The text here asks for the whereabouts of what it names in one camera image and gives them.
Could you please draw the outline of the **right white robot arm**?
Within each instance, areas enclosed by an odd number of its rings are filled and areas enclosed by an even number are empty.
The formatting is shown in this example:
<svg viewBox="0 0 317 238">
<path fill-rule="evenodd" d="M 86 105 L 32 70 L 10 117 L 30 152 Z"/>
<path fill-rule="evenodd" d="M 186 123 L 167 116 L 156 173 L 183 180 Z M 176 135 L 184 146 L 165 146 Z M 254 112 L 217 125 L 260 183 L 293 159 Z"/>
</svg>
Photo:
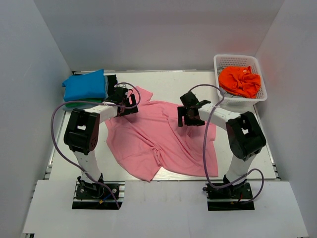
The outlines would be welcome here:
<svg viewBox="0 0 317 238">
<path fill-rule="evenodd" d="M 189 91 L 180 97 L 182 106 L 178 107 L 178 126 L 205 125 L 203 139 L 203 164 L 205 175 L 210 187 L 223 189 L 231 198 L 241 193 L 241 185 L 246 182 L 253 159 L 266 146 L 262 129 L 252 112 L 236 113 L 228 111 L 208 100 L 199 101 L 193 92 Z M 227 132 L 232 160 L 229 169 L 223 177 L 223 185 L 215 185 L 209 179 L 206 158 L 208 124 L 212 123 Z"/>
</svg>

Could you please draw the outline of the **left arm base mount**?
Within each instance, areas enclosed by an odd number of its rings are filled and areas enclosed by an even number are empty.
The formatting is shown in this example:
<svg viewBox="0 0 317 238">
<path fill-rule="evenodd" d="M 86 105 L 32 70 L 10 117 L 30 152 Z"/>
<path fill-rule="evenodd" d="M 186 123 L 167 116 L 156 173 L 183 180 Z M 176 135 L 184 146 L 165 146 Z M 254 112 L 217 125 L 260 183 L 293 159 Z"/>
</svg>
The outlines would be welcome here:
<svg viewBox="0 0 317 238">
<path fill-rule="evenodd" d="M 104 182 L 114 194 L 95 183 L 87 183 L 79 176 L 77 178 L 72 209 L 73 210 L 118 210 L 124 199 L 125 182 Z"/>
</svg>

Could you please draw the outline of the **pink t shirt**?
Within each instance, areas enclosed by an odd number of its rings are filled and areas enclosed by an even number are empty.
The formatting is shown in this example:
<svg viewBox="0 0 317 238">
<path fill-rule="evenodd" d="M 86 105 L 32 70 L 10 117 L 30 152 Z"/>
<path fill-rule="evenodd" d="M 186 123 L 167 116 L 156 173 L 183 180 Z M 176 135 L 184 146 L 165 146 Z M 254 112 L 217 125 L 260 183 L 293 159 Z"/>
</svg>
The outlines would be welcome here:
<svg viewBox="0 0 317 238">
<path fill-rule="evenodd" d="M 173 173 L 203 177 L 205 125 L 178 126 L 177 104 L 153 101 L 153 94 L 138 88 L 138 112 L 105 121 L 107 145 L 117 163 L 132 176 L 151 181 L 160 168 Z M 216 126 L 209 124 L 206 158 L 208 174 L 218 176 L 213 145 Z"/>
</svg>

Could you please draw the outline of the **white plastic basket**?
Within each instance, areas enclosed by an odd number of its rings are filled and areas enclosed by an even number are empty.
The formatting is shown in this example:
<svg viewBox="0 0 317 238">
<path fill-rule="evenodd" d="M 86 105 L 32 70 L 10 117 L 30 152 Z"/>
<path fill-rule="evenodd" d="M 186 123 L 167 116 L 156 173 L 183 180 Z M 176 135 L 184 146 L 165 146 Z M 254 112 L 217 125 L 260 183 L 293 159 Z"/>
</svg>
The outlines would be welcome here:
<svg viewBox="0 0 317 238">
<path fill-rule="evenodd" d="M 222 105 L 226 106 L 237 106 L 237 107 L 251 107 L 257 102 L 262 102 L 267 99 L 266 88 L 260 69 L 260 65 L 257 59 L 253 56 L 246 55 L 230 55 L 230 54 L 220 54 L 213 57 L 214 71 L 215 71 L 215 81 L 217 87 L 219 87 L 218 81 L 218 71 L 224 69 L 228 66 L 237 67 L 250 67 L 251 73 L 258 74 L 261 80 L 261 87 L 256 94 L 255 99 L 247 99 L 243 97 L 225 97 Z"/>
</svg>

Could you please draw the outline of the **grey t shirt in basket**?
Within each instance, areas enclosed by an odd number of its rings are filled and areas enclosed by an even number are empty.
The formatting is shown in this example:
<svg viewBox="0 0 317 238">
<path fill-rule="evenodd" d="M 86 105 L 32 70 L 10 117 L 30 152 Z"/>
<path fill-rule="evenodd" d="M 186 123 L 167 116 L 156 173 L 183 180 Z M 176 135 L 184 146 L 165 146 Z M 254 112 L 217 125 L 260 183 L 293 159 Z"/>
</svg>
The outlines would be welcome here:
<svg viewBox="0 0 317 238">
<path fill-rule="evenodd" d="M 217 68 L 218 78 L 220 78 L 220 74 L 221 74 L 221 72 L 223 70 L 224 70 L 224 68 L 221 67 L 221 66 Z M 219 88 L 220 88 L 221 93 L 224 95 L 224 97 L 227 97 L 227 98 L 242 98 L 242 96 L 239 96 L 239 95 L 237 96 L 237 95 L 234 95 L 234 94 L 231 94 L 231 93 L 225 91 L 222 87 L 219 87 Z"/>
</svg>

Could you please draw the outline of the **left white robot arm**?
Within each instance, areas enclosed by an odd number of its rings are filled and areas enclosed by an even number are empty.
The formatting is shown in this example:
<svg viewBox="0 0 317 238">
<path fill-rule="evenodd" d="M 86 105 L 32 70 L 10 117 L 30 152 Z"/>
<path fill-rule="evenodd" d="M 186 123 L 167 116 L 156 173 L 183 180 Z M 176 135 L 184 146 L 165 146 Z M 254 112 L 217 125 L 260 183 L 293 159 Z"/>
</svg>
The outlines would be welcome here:
<svg viewBox="0 0 317 238">
<path fill-rule="evenodd" d="M 140 102 L 141 94 L 136 88 L 116 86 L 106 101 L 95 103 L 92 108 L 71 111 L 63 140 L 74 153 L 82 171 L 79 183 L 94 198 L 101 197 L 105 191 L 103 174 L 95 156 L 100 124 L 111 118 L 137 113 Z"/>
</svg>

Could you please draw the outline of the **green folded t shirt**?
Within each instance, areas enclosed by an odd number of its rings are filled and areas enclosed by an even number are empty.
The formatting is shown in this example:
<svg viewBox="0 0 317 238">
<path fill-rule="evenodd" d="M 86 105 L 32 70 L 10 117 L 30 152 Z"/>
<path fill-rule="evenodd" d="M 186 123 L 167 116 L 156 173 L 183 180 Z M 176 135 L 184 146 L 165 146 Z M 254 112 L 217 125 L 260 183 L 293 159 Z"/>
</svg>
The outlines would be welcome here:
<svg viewBox="0 0 317 238">
<path fill-rule="evenodd" d="M 102 103 L 104 100 L 102 98 L 90 98 L 90 99 L 79 99 L 80 101 L 85 101 L 84 103 L 69 103 L 66 104 L 65 106 L 67 108 L 75 108 L 75 107 L 89 107 L 89 106 L 94 106 L 94 104 L 92 104 L 92 102 L 95 103 Z"/>
</svg>

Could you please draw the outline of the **light blue folded t shirt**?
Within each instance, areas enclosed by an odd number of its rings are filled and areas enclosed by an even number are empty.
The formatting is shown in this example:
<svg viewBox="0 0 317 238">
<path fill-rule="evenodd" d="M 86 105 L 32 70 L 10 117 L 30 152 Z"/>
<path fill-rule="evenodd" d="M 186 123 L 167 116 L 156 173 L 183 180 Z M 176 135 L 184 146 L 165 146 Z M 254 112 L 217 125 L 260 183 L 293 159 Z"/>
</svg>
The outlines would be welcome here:
<svg viewBox="0 0 317 238">
<path fill-rule="evenodd" d="M 85 101 L 85 103 L 69 103 L 63 110 L 71 111 L 74 108 L 89 109 L 101 103 L 108 97 L 108 80 L 106 76 L 76 75 L 69 77 L 62 83 L 65 87 L 64 101 Z"/>
</svg>

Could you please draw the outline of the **orange t shirt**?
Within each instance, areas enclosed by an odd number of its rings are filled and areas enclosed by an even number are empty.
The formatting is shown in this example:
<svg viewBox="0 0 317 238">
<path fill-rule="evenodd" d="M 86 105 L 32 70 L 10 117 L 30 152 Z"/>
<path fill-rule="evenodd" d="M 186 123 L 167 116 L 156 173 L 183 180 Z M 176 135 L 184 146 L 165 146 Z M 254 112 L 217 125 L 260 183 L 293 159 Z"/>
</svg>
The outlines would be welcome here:
<svg viewBox="0 0 317 238">
<path fill-rule="evenodd" d="M 218 73 L 218 83 L 226 94 L 255 99 L 261 88 L 261 77 L 253 74 L 250 66 L 228 66 Z"/>
</svg>

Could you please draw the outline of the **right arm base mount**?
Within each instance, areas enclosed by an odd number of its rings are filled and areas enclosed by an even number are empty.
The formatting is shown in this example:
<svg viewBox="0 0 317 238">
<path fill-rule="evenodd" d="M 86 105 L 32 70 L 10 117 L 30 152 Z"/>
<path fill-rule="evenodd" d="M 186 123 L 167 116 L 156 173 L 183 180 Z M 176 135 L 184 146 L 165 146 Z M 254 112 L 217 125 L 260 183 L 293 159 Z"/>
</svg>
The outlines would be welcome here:
<svg viewBox="0 0 317 238">
<path fill-rule="evenodd" d="M 207 195 L 208 211 L 251 211 L 255 209 L 251 186 L 248 182 L 222 189 L 212 188 L 208 183 L 202 188 Z"/>
</svg>

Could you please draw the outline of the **black folded t shirt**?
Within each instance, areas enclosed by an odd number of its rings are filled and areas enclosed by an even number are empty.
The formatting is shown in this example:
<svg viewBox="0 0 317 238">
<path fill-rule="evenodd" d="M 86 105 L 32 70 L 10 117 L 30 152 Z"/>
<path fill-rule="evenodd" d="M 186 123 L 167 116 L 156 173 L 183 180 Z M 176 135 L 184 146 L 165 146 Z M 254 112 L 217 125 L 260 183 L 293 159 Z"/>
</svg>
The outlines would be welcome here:
<svg viewBox="0 0 317 238">
<path fill-rule="evenodd" d="M 107 86 L 107 94 L 110 97 L 115 93 L 115 86 L 118 83 L 116 75 L 108 75 L 107 76 L 108 86 Z"/>
</svg>

